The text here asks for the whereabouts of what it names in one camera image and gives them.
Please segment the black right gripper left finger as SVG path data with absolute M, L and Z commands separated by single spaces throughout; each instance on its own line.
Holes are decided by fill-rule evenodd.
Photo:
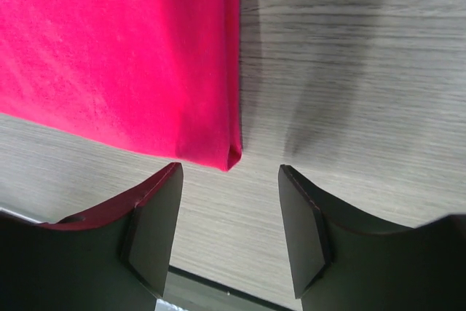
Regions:
M 181 204 L 173 162 L 131 189 L 51 223 L 1 212 L 3 310 L 154 310 Z

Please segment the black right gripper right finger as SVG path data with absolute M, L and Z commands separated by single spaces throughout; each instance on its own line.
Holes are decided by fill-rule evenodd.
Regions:
M 304 310 L 463 310 L 465 215 L 406 227 L 289 165 L 278 173 L 295 297 Z

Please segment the red t shirt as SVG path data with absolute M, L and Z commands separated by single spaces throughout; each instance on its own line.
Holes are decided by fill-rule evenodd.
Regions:
M 1 112 L 228 171 L 240 0 L 1 0 Z

